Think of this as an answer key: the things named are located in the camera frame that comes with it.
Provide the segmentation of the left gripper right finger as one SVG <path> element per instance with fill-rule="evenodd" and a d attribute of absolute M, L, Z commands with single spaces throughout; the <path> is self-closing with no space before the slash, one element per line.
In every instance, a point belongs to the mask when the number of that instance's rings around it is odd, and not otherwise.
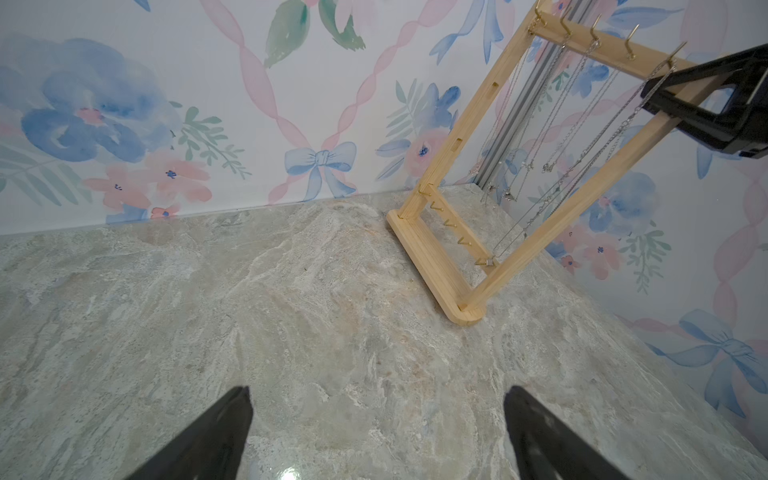
<path fill-rule="evenodd" d="M 503 408 L 520 478 L 628 480 L 523 387 L 511 387 Z"/>

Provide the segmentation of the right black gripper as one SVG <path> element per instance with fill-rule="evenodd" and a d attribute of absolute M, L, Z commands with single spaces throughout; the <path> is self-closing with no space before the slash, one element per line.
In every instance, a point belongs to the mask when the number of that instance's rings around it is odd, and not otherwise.
<path fill-rule="evenodd" d="M 696 105 L 671 92 L 697 80 L 724 76 Z M 760 45 L 648 81 L 643 108 L 678 118 L 678 129 L 709 149 L 760 159 L 767 155 L 767 46 Z"/>

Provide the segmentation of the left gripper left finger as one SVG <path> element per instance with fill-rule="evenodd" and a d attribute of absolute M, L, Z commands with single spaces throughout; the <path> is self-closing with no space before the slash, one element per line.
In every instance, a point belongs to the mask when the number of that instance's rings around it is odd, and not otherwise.
<path fill-rule="evenodd" d="M 252 419 L 250 390 L 247 386 L 236 386 L 129 477 L 234 479 Z"/>

